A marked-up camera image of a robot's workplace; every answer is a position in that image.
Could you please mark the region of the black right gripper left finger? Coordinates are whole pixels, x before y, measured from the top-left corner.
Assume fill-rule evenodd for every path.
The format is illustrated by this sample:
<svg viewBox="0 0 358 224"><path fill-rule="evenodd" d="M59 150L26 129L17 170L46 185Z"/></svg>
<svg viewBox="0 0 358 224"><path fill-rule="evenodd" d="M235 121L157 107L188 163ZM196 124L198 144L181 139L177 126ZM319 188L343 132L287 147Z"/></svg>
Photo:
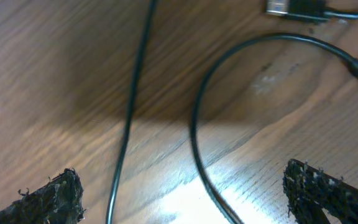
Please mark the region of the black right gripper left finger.
<svg viewBox="0 0 358 224"><path fill-rule="evenodd" d="M0 211L0 224L77 224L84 220L83 187L76 170L66 168L43 187Z"/></svg>

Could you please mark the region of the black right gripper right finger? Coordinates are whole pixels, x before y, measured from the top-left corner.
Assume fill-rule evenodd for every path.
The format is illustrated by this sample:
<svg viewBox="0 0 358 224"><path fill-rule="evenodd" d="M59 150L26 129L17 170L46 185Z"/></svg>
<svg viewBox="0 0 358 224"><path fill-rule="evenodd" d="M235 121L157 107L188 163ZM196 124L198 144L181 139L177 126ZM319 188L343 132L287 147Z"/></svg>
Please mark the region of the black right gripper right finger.
<svg viewBox="0 0 358 224"><path fill-rule="evenodd" d="M288 211L297 223L329 223L323 210L341 223L358 224L358 189L296 159L284 171Z"/></svg>

